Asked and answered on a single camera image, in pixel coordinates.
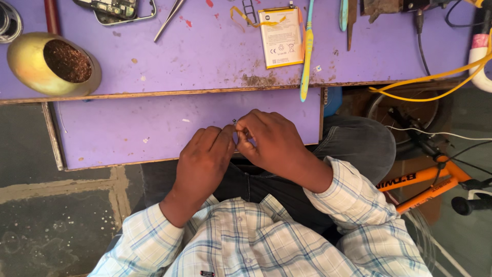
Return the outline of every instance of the dark jeans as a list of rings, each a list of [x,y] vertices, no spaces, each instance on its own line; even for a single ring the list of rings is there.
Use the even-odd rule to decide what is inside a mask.
[[[323,139],[319,145],[307,148],[319,159],[330,156],[350,162],[374,185],[388,173],[396,153],[395,139],[386,127],[374,120],[356,116],[326,117]],[[176,179],[177,164],[177,160],[142,164],[147,207],[162,201],[171,190]],[[247,165],[245,159],[232,159],[214,196],[219,201],[241,197],[245,201],[260,203],[271,194],[295,221],[319,234],[333,225],[327,214],[311,204],[301,186],[265,171],[248,173],[258,169]]]

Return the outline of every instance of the brass container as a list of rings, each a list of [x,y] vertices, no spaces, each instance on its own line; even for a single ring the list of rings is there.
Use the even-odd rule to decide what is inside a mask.
[[[8,47],[7,61],[22,83],[49,96],[86,96],[101,83],[101,67],[95,57],[51,33],[19,36]]]

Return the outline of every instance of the yellow toothbrush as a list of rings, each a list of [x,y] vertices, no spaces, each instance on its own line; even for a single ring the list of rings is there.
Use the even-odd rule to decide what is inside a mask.
[[[304,55],[304,70],[303,77],[301,79],[301,102],[306,101],[306,97],[308,96],[308,86],[309,86],[309,67],[311,65],[311,52],[312,52],[312,44],[314,40],[314,36],[312,34],[312,5],[314,0],[310,0],[309,3],[309,12],[307,13],[307,26],[306,26],[306,37],[304,38],[306,44],[306,52]]]

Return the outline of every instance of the purple table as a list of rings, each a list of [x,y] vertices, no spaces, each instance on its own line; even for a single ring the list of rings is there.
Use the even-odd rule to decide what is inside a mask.
[[[45,31],[43,0],[9,0],[19,9],[25,32]],[[92,52],[102,66],[103,80],[90,97],[121,98],[159,94],[200,93],[204,90],[252,90],[294,87],[303,65],[265,69],[260,30],[241,31],[229,17],[241,1],[188,0],[158,43],[153,38],[174,0],[156,0],[156,19],[107,28],[90,11],[60,0],[63,35]],[[255,10],[285,6],[286,0],[253,1]],[[296,0],[300,7],[308,0]],[[446,10],[425,12],[422,40],[430,71],[447,71],[467,60],[470,28],[450,28]],[[339,1],[316,1],[313,13],[314,51],[311,84],[353,85],[389,82],[425,75],[417,47],[413,14],[381,15],[374,24],[360,17],[354,25],[352,51],[338,27]],[[457,23],[469,23],[473,6],[461,3],[453,13]],[[235,18],[244,24],[239,15]],[[11,99],[54,101],[22,85],[6,65],[7,45],[0,45],[0,103]]]
[[[296,124],[304,144],[318,143],[320,88],[306,102],[298,89],[56,102],[69,170],[165,160],[199,128],[232,124],[253,108],[276,111]]]

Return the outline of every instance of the bicycle wheel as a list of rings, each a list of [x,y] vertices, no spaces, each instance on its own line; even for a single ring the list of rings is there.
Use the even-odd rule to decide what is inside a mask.
[[[420,91],[398,94],[405,98],[427,99],[438,96],[444,91]],[[440,132],[453,108],[453,96],[448,95],[438,100],[430,102],[409,102],[377,94],[371,97],[366,106],[365,115],[367,118],[374,119],[385,126],[401,128],[389,115],[388,110],[398,107],[403,116],[410,118],[414,123],[414,128],[424,130],[429,133]],[[396,160],[408,160],[424,153],[420,147],[416,146],[405,131],[391,129],[396,142]]]

